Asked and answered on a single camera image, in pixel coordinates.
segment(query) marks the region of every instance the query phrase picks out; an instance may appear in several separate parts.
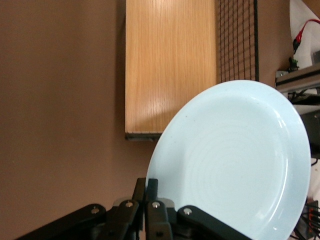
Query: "plate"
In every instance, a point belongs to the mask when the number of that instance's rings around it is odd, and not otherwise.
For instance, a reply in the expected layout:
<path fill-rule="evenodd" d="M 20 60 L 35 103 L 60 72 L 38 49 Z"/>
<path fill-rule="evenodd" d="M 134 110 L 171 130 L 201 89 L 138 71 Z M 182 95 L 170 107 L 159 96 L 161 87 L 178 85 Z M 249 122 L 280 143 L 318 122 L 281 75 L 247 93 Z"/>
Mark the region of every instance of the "plate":
<path fill-rule="evenodd" d="M 286 240 L 306 201 L 310 147 L 293 105 L 249 80 L 188 102 L 160 137 L 147 179 L 178 210 L 194 205 L 255 240 Z"/>

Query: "light wood surface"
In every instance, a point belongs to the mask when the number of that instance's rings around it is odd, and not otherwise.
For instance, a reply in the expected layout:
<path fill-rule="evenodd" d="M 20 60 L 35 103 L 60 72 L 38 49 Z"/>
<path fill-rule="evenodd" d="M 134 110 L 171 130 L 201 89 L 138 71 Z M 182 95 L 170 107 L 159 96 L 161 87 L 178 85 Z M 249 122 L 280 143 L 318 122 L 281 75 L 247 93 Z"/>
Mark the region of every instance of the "light wood surface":
<path fill-rule="evenodd" d="M 214 0 L 127 0 L 125 132 L 161 133 L 217 84 Z"/>

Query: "screw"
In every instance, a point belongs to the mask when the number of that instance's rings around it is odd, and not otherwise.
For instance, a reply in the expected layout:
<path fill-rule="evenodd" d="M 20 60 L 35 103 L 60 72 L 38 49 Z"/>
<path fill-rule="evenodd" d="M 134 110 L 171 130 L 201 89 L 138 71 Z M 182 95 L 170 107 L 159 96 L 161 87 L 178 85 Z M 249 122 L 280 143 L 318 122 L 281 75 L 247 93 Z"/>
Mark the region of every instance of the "screw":
<path fill-rule="evenodd" d="M 99 208 L 94 206 L 93 209 L 91 210 L 91 213 L 92 214 L 97 214 L 99 211 L 100 211 Z"/>
<path fill-rule="evenodd" d="M 185 209 L 183 209 L 183 212 L 184 212 L 185 215 L 192 214 L 192 210 L 190 208 L 187 208 L 187 207 Z"/>
<path fill-rule="evenodd" d="M 126 206 L 127 208 L 131 208 L 133 205 L 134 205 L 134 204 L 133 204 L 131 201 L 127 201 L 126 204 L 125 204 L 125 206 Z"/>
<path fill-rule="evenodd" d="M 152 207 L 154 207 L 155 209 L 157 209 L 158 207 L 160 207 L 160 203 L 157 202 L 157 201 L 154 201 L 154 202 L 152 203 Z"/>

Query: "black wire rack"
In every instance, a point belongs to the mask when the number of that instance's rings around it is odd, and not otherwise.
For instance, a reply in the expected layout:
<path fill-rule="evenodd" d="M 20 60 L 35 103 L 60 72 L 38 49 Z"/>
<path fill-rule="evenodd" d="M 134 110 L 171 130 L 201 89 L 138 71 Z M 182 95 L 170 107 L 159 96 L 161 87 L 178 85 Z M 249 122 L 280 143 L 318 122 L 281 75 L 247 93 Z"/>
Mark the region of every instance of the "black wire rack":
<path fill-rule="evenodd" d="M 257 0 L 218 0 L 219 81 L 259 81 Z"/>

